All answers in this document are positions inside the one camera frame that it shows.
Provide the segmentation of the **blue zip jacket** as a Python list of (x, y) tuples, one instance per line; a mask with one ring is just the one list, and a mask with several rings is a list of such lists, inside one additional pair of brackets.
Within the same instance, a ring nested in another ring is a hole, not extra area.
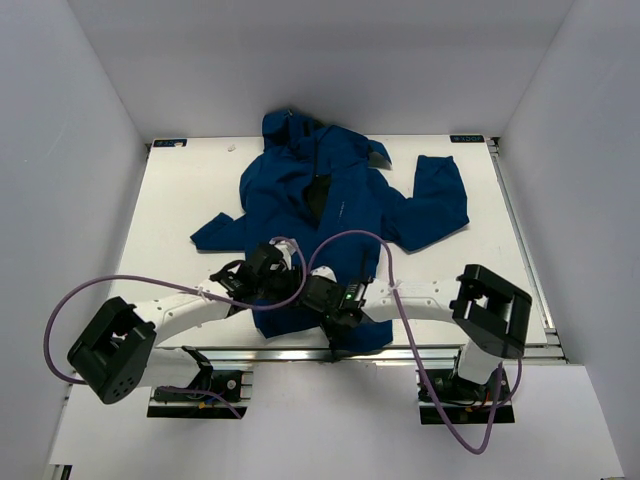
[(264, 149), (243, 172), (243, 215), (220, 213), (192, 234), (205, 252), (243, 251), (283, 236), (338, 282), (376, 274), (380, 243), (421, 250), (464, 228), (467, 195), (454, 160), (419, 156), (413, 193), (391, 187), (372, 160), (385, 147), (359, 133), (291, 110), (266, 114)]

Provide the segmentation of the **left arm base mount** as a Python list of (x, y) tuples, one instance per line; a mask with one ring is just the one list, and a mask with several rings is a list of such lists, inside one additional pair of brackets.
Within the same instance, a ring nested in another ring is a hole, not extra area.
[(177, 387), (154, 388), (147, 417), (156, 419), (240, 420), (252, 396), (251, 370), (215, 367), (211, 380), (197, 393)]

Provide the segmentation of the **right blue table label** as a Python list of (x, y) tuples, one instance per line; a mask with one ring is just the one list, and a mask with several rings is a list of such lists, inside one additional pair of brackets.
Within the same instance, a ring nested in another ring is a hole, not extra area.
[(452, 134), (449, 136), (452, 143), (484, 143), (483, 135), (478, 134)]

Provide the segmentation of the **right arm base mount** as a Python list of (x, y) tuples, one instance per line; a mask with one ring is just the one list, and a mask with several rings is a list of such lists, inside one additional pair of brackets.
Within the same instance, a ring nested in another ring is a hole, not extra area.
[(506, 370), (496, 389), (497, 367), (483, 384), (458, 375), (458, 357), (462, 348), (419, 349), (420, 359), (442, 408), (454, 425), (486, 425), (494, 404), (495, 424), (514, 424), (515, 413), (511, 401), (512, 389)]

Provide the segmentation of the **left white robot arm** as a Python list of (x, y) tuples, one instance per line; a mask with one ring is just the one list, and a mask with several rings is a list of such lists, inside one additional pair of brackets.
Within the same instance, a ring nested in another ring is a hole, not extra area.
[(140, 387), (191, 399), (213, 397), (210, 361), (192, 346), (165, 349), (163, 342), (246, 310), (292, 304), (306, 279), (306, 265), (292, 262), (301, 255), (294, 240), (277, 237), (195, 287), (176, 286), (172, 295), (138, 303), (113, 297), (100, 307), (67, 359), (105, 405)]

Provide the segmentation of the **blue table label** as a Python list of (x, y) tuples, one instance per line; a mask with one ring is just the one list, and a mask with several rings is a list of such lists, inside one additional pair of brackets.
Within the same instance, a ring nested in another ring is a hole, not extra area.
[(155, 139), (152, 147), (153, 148), (182, 148), (187, 145), (187, 140), (185, 138), (178, 139)]
[(478, 134), (452, 134), (449, 136), (452, 143), (484, 143), (483, 135)]

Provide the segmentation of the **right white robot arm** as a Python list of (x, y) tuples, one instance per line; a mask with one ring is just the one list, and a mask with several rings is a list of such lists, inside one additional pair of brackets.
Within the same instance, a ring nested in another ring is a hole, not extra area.
[(525, 353), (531, 296), (488, 268), (468, 264), (454, 279), (404, 282), (368, 278), (341, 285), (327, 267), (312, 272), (299, 297), (318, 313), (332, 345), (361, 325), (392, 319), (457, 325), (468, 337), (451, 374), (453, 390), (472, 399), (503, 360)]

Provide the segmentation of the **left blue table label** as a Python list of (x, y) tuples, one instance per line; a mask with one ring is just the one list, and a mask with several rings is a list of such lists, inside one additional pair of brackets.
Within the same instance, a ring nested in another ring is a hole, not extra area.
[(178, 139), (155, 139), (152, 147), (153, 148), (182, 148), (187, 145), (187, 140), (185, 138)]

